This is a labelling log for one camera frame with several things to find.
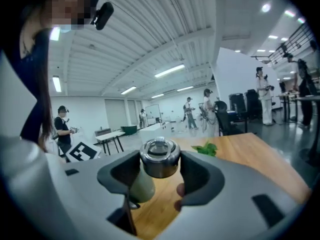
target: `black shirt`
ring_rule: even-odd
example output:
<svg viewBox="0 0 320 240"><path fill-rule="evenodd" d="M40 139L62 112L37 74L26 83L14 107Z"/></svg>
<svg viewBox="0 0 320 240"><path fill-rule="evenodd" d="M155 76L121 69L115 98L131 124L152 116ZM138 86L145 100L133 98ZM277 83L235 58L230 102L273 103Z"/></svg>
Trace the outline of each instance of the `black shirt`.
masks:
<svg viewBox="0 0 320 240"><path fill-rule="evenodd" d="M63 130L63 131L68 131L68 126L66 125L66 122L60 117L57 116L54 119L54 127L56 130ZM63 144L71 144L71 139L70 139L70 134L67 135L59 135L58 137L59 142Z"/></svg>

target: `white table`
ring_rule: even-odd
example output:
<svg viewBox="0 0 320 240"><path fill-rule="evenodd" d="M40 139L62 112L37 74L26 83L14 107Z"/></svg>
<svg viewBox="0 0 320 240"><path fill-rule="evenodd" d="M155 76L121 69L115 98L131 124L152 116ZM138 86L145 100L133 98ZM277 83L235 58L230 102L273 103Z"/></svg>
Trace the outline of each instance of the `white table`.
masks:
<svg viewBox="0 0 320 240"><path fill-rule="evenodd" d="M119 146L120 146L121 150L124 151L124 149L123 149L123 147L122 147L122 145L120 143L120 140L119 140L119 136L124 135L124 134L125 133L123 131L113 131L113 132L110 132L110 133L107 133L107 134L104 134L104 135L96 136L95 138L98 141L102 142L103 151L104 151L105 154L106 154L106 147L107 147L108 153L109 153L109 156L110 156L111 154L110 154L110 149L109 149L109 145L108 145L108 140L111 139L111 138L113 139L113 142L115 144L116 150L119 153L115 138L118 140L118 143L119 143Z"/></svg>
<svg viewBox="0 0 320 240"><path fill-rule="evenodd" d="M155 137L165 137L170 138L172 135L171 123L156 123L154 125L148 126L139 130L142 143L145 143Z"/></svg>

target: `whiteboard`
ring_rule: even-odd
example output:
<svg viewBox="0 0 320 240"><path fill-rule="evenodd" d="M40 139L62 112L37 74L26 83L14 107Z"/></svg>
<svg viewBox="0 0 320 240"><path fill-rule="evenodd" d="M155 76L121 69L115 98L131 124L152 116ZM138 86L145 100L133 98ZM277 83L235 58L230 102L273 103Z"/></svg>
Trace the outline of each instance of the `whiteboard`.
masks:
<svg viewBox="0 0 320 240"><path fill-rule="evenodd" d="M145 113L146 113L147 119L160 118L161 115L160 115L159 104L154 104L154 105L145 107Z"/></svg>

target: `person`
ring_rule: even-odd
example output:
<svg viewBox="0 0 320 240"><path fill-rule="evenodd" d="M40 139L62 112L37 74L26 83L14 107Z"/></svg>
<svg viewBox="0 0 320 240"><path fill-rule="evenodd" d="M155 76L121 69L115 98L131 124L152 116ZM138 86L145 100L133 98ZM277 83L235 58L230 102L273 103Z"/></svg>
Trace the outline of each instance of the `person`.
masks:
<svg viewBox="0 0 320 240"><path fill-rule="evenodd" d="M13 70L36 98L20 136L39 145L52 131L51 101L48 86L48 50L53 27L86 24L87 15L98 0L17 0L10 12L3 50Z"/></svg>
<svg viewBox="0 0 320 240"><path fill-rule="evenodd" d="M58 108L58 116L54 119L54 127L58 134L58 146L62 150L63 154L66 155L68 150L71 148L70 134L74 134L73 130L69 130L64 118L67 116L67 109L65 106Z"/></svg>
<svg viewBox="0 0 320 240"><path fill-rule="evenodd" d="M287 57L287 60L289 63L291 63L291 70L295 72L293 89L295 91L299 91L300 97L305 97L307 95L310 95L311 93L309 91L307 81L304 78L304 73L301 72L301 70L299 70L298 59L294 58L292 54L289 54ZM298 126L302 129L309 129L311 119L312 119L312 113L313 113L312 102L311 101L301 102L301 110L303 114L303 120L299 122Z"/></svg>
<svg viewBox="0 0 320 240"><path fill-rule="evenodd" d="M185 111L186 111L186 116L188 117L188 125L189 125L189 129L191 129L192 128L191 125L193 125L194 129L197 130L198 127L196 125L194 116L192 115L192 110L195 110L195 108L191 107L190 101L191 101L190 97L186 98Z"/></svg>
<svg viewBox="0 0 320 240"><path fill-rule="evenodd" d="M146 115L144 109L141 109L141 112L139 114L139 119L142 122L142 128L146 128L147 127L147 115Z"/></svg>
<svg viewBox="0 0 320 240"><path fill-rule="evenodd" d="M264 76L263 67L256 68L256 89L262 105L262 122L265 126L271 126L272 123L272 100L270 94L270 85L267 77Z"/></svg>
<svg viewBox="0 0 320 240"><path fill-rule="evenodd" d="M285 84L285 82L280 80L279 86L280 86L280 89L281 89L281 93L284 94L286 92L286 84Z"/></svg>
<svg viewBox="0 0 320 240"><path fill-rule="evenodd" d="M320 51L319 51L319 47L318 47L316 41L314 41L314 40L310 41L310 46L311 46L312 54L313 54L313 64L316 68L317 77L319 79L320 78Z"/></svg>
<svg viewBox="0 0 320 240"><path fill-rule="evenodd" d="M216 135L216 114L214 112L214 106L210 101L210 93L211 91L209 89L205 89L203 92L203 107L206 111L206 117L207 117L207 134L208 137L214 137Z"/></svg>

